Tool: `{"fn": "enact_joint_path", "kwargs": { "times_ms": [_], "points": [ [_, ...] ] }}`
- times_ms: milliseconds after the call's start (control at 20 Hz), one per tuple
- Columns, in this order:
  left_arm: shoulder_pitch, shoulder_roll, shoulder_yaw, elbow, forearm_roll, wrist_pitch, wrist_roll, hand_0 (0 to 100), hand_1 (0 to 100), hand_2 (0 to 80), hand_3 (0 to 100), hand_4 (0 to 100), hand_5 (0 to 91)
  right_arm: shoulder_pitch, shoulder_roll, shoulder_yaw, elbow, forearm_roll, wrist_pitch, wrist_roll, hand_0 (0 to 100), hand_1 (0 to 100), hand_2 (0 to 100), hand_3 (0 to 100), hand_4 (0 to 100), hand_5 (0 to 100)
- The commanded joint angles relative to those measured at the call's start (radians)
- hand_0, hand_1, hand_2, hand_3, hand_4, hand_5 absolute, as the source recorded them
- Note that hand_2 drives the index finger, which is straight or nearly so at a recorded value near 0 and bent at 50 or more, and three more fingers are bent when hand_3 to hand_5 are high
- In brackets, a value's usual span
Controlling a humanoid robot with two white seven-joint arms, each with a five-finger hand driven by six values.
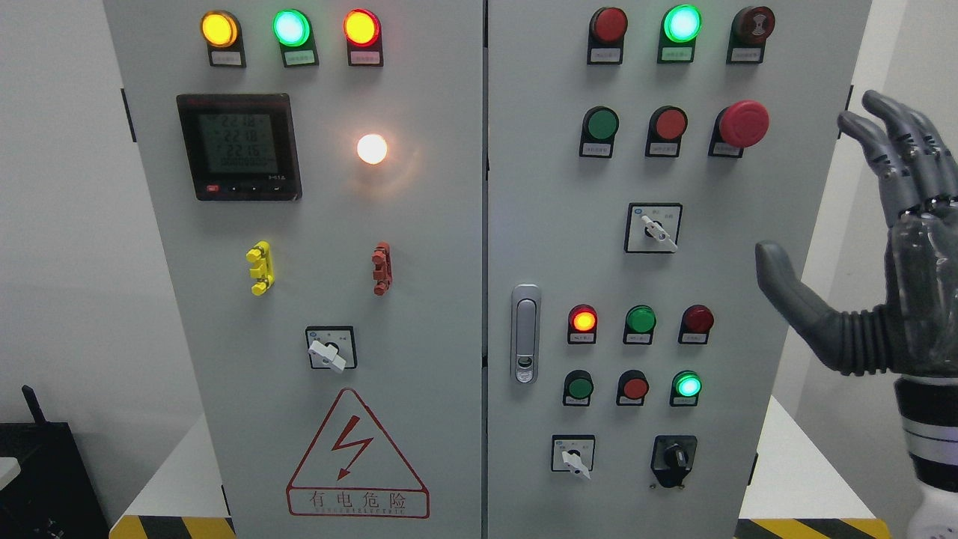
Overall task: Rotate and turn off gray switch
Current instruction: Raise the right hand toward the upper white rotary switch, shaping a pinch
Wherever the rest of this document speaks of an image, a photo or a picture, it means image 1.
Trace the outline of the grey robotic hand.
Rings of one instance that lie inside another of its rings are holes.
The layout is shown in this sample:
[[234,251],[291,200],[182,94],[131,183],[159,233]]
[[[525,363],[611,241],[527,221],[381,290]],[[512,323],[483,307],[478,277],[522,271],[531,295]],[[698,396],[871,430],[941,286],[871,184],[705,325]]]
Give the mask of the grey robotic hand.
[[863,94],[884,127],[841,112],[877,179],[888,242],[887,298],[871,310],[836,311],[805,286],[786,250],[755,248],[757,285],[822,364],[844,375],[893,371],[956,376],[956,160],[934,123],[876,90]]

